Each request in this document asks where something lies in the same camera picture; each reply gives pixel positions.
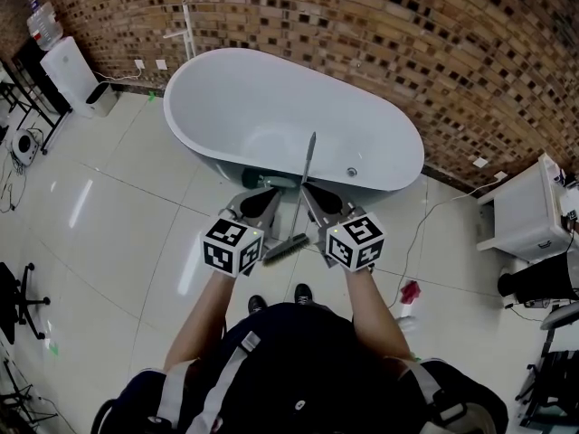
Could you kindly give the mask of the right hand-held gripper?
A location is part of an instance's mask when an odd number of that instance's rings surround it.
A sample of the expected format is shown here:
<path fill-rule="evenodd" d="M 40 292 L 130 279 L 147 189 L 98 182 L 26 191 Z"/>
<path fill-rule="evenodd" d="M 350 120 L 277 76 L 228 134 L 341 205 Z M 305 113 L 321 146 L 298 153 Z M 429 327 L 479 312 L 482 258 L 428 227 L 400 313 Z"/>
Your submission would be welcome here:
<path fill-rule="evenodd" d="M 374 266 L 384 247 L 384 227 L 374 213 L 321 183 L 304 183 L 301 195 L 318 226 L 315 245 L 329 267 L 358 271 Z"/>

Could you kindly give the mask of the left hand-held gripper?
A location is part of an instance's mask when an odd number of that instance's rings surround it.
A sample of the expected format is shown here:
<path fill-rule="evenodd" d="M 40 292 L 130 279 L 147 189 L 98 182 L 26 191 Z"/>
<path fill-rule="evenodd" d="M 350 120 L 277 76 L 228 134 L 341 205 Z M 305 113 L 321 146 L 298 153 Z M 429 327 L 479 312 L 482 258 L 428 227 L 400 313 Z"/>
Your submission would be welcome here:
<path fill-rule="evenodd" d="M 271 236 L 281 191 L 275 187 L 234 196 L 202 234 L 204 264 L 230 277 L 249 275 Z"/>

